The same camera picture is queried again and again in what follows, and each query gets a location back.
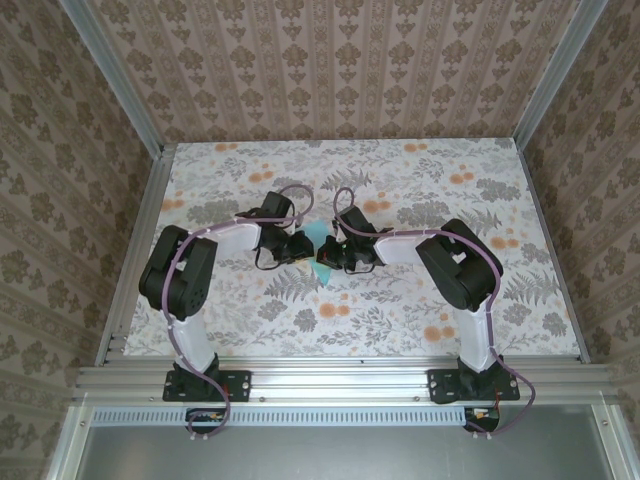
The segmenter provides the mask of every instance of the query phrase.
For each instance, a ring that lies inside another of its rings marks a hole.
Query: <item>floral tabletop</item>
[[[356,205],[377,228],[437,228],[462,219],[504,266],[494,305],[498,350],[579,353],[511,139],[181,144],[154,243],[167,225],[195,230],[227,220],[292,183],[315,191],[305,224],[323,220],[331,228],[341,186],[355,191]],[[291,193],[298,211],[308,205],[303,191]],[[221,355],[457,355],[452,307],[422,266],[332,272],[324,285],[309,261],[259,271],[254,256],[216,262],[204,313]],[[142,297],[125,354],[172,354],[165,320]]]

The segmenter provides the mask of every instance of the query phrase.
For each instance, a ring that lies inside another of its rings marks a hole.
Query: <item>black mounting base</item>
[[[458,358],[458,368],[427,371],[431,401],[439,405],[457,401],[520,400],[516,377],[495,362],[477,373]]]
[[[204,372],[215,380],[232,402],[248,402],[251,394],[251,372],[219,370],[218,357]],[[185,370],[177,363],[167,372],[162,400],[165,402],[221,402],[222,396],[210,383]]]

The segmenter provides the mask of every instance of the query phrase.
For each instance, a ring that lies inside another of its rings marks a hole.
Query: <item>wallpaper wall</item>
[[[38,478],[93,363],[150,159],[57,1],[0,8],[0,478]]]
[[[640,446],[640,2],[609,1],[525,155],[588,347],[611,365]]]
[[[166,142],[505,137],[578,2],[91,0]]]

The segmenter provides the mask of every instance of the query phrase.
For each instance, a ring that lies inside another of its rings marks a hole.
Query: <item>ventilation slot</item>
[[[185,407],[98,407],[91,426],[184,426]],[[210,425],[194,422],[195,426]],[[230,426],[464,425],[463,407],[276,408],[235,406]]]

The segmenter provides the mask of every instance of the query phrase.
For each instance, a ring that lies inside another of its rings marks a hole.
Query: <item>small blue object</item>
[[[322,245],[324,245],[327,235],[330,235],[327,224],[322,220],[317,220],[308,225],[304,225],[300,230],[302,230],[311,242],[313,242],[313,250],[316,252]],[[311,262],[311,267],[316,273],[316,276],[320,279],[322,284],[326,286],[329,283],[331,269],[326,265],[316,262],[315,259],[309,259],[309,262]]]

